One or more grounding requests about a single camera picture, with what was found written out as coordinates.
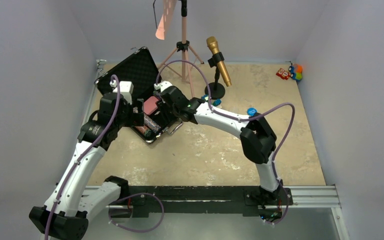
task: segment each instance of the case lid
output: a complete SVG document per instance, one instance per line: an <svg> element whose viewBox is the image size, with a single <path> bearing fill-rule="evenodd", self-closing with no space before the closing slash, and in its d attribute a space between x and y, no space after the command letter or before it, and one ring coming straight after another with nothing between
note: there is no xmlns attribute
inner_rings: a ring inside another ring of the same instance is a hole
<svg viewBox="0 0 384 240"><path fill-rule="evenodd" d="M153 95L158 72L149 49L143 46L99 77L96 86L102 95L111 93L114 90L114 87L110 86L111 75L115 74L120 81L133 83L133 93L131 95L133 101L137 99L146 100Z"/></svg>

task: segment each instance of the round black base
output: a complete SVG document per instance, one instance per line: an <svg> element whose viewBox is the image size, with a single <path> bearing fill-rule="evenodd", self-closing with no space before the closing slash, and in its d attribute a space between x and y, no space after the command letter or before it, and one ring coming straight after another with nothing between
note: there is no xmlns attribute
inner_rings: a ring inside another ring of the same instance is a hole
<svg viewBox="0 0 384 240"><path fill-rule="evenodd" d="M217 82L217 90L214 90L215 84L216 84L215 82L211 82L209 84L209 88L211 89L210 90L211 91L211 98L212 99L221 99L225 96L225 93L226 93L225 87ZM206 95L208 95L207 87L205 87L204 92Z"/></svg>

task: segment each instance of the table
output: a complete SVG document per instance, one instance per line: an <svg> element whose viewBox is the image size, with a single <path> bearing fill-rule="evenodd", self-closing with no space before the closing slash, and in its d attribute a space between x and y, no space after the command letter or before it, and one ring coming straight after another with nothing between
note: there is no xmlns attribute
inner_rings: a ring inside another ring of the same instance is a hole
<svg viewBox="0 0 384 240"><path fill-rule="evenodd" d="M115 64L105 65L108 71ZM172 64L175 70L181 64ZM297 83L276 76L286 64L227 64L232 86L226 87L221 107L238 114L247 114L250 107L259 113L290 102L296 109L292 129L276 157L276 168L287 186L325 185L319 158L310 131ZM200 65L210 82L215 68ZM189 84L168 68L163 80L177 86L191 97ZM205 82L197 70L191 73L196 97L204 95ZM98 109L98 93L93 110ZM269 114L267 121L277 135L279 144L291 119L286 106ZM130 185L156 186L239 186L258 185L255 164L243 154L241 141L236 137L205 125L185 123L174 135L163 134L153 144L146 144L129 127L122 128L108 152L98 163L88 185L101 185L108 176L118 176Z"/></svg>

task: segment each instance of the blue cap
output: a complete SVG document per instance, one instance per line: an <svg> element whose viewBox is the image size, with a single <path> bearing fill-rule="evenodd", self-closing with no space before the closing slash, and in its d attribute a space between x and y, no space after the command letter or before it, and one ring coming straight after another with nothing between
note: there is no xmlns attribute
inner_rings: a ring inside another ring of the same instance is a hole
<svg viewBox="0 0 384 240"><path fill-rule="evenodd" d="M248 113L249 116L254 116L254 114L257 113L257 109L253 108L253 107L250 107L248 108L248 110L246 111L246 113Z"/></svg>

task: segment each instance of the metal hinge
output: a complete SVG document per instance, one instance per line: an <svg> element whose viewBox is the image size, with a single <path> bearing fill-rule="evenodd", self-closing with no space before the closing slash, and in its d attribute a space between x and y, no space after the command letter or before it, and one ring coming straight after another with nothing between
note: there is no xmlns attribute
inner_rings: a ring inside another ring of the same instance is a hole
<svg viewBox="0 0 384 240"><path fill-rule="evenodd" d="M104 73L104 66L105 64L107 64L107 60L104 60L104 59L97 59L96 60L96 80L95 80L95 85L98 84L99 82L99 78L103 75L105 75Z"/></svg>

